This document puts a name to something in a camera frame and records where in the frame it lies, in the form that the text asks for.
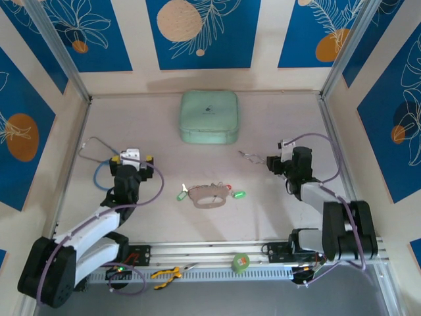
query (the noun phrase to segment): white wall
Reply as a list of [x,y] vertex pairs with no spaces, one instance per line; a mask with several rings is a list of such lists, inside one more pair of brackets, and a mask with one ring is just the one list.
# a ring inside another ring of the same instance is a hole
[[421,191],[392,203],[357,107],[420,22],[421,2],[405,0],[351,88],[340,80],[328,98],[353,182],[370,204],[410,315],[421,313],[421,271],[409,246],[421,238]]
[[0,275],[0,313],[21,315],[18,279],[32,244],[53,216],[85,106],[72,84],[61,94],[1,9],[0,30],[0,47],[56,114],[23,211],[0,203],[0,249],[8,252]]
[[319,90],[330,67],[278,69],[296,0],[262,0],[251,69],[159,70],[145,0],[112,0],[133,72],[83,73],[90,93]]

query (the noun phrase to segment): keychain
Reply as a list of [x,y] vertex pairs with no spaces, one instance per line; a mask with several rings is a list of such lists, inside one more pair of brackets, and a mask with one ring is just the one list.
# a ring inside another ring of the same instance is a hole
[[[224,185],[222,182],[218,184],[193,186],[186,188],[186,185],[182,184],[182,191],[177,195],[177,201],[182,201],[186,196],[193,201],[194,206],[198,209],[213,209],[215,207],[223,206],[226,203],[226,197],[231,195],[234,199],[241,199],[246,196],[244,191],[233,192],[232,187],[227,184]],[[204,198],[214,197],[220,198],[222,201],[212,203],[199,203]]]

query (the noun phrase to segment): mint green case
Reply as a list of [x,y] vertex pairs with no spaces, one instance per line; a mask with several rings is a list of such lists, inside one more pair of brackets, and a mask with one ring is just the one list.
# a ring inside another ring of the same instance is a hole
[[182,140],[193,144],[232,144],[238,139],[238,98],[231,91],[189,91],[180,113]]

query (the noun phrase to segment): rounded square container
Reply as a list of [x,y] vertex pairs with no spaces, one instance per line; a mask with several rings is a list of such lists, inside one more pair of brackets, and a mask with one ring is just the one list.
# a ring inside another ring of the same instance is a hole
[[180,112],[182,140],[193,144],[232,144],[238,139],[239,109],[232,91],[189,91]]

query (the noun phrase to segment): beige circle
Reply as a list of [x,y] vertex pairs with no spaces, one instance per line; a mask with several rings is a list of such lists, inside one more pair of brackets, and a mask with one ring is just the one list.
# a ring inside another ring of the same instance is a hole
[[186,0],[171,0],[157,15],[158,28],[169,41],[188,41],[202,29],[199,11]]
[[23,6],[22,0],[11,0],[13,3],[16,3],[17,5]]
[[298,4],[302,7],[309,5],[312,0],[298,0]]

